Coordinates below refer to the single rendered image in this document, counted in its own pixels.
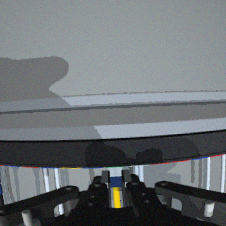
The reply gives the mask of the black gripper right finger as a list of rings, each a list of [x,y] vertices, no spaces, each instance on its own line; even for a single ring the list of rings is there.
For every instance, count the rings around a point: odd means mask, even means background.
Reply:
[[[129,169],[121,170],[121,174],[123,207],[132,206],[135,216],[172,217],[175,212],[226,226],[226,193],[169,181],[157,182],[155,188],[151,188],[146,187],[138,175],[130,174]],[[171,208],[172,198],[181,201],[181,211]]]

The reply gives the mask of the yellow patch cord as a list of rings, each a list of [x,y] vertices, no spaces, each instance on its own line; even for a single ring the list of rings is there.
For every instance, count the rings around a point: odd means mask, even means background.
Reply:
[[[120,208],[121,207],[121,203],[120,203],[120,187],[113,188],[113,197],[114,197],[114,207],[115,208]]]

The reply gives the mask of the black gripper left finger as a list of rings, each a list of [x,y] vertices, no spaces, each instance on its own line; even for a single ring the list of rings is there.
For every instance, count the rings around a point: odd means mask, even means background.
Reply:
[[[55,217],[54,209],[62,203],[64,213]],[[0,226],[47,226],[67,216],[67,224],[103,219],[105,207],[112,207],[109,170],[102,170],[83,192],[68,185],[0,206]]]

